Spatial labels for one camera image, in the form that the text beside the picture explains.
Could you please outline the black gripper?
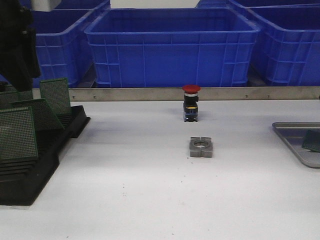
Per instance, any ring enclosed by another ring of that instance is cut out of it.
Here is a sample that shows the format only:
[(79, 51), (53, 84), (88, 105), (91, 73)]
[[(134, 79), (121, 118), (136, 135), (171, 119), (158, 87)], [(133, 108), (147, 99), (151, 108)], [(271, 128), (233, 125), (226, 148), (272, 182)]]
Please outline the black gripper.
[(0, 74), (19, 92), (31, 90), (32, 78), (41, 75), (31, 23), (31, 10), (18, 0), (0, 1)]

